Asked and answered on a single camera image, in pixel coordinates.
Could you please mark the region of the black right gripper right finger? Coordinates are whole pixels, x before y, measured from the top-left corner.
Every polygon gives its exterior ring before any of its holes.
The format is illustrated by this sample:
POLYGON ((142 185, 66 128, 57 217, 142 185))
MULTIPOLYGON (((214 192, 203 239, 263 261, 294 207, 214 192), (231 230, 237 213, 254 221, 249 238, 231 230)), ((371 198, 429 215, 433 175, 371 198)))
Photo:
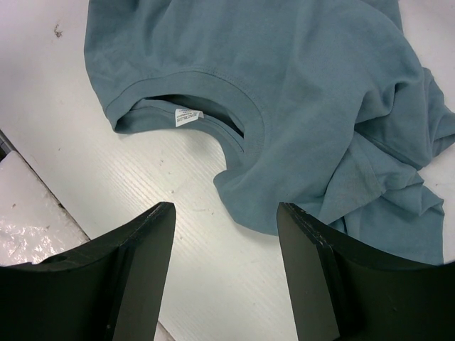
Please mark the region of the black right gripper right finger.
POLYGON ((300 340, 454 339, 453 263, 388 254, 293 204, 277 226, 300 340))

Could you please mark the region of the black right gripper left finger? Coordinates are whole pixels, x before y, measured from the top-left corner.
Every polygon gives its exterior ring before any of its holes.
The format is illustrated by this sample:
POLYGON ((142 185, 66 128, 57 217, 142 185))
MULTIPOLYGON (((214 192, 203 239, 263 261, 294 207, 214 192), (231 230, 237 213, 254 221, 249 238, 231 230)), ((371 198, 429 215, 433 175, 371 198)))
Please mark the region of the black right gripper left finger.
POLYGON ((161 202, 38 264, 2 267, 1 339, 154 339, 175 223, 161 202))

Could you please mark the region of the teal blue t shirt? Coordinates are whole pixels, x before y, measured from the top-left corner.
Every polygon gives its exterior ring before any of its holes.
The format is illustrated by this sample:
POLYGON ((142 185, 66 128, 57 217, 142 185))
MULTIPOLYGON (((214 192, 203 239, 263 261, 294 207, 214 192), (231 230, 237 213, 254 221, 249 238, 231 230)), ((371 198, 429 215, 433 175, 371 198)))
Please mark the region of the teal blue t shirt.
POLYGON ((372 247, 443 262, 443 201, 419 171, 454 114, 396 1, 91 1, 86 70, 119 134, 221 145, 233 220, 277 233, 280 203, 372 247))

